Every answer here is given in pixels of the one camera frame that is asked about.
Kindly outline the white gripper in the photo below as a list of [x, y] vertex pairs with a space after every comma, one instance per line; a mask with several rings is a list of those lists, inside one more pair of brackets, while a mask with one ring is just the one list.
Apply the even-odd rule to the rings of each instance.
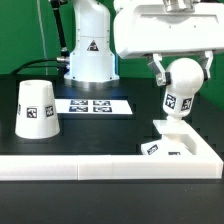
[[224, 51], [224, 4], [197, 3], [193, 12], [167, 12], [163, 0], [133, 0], [114, 19], [114, 41], [121, 58], [151, 54], [147, 65], [158, 86], [171, 84], [162, 55], [204, 51], [199, 61], [207, 81], [211, 77], [212, 51]]

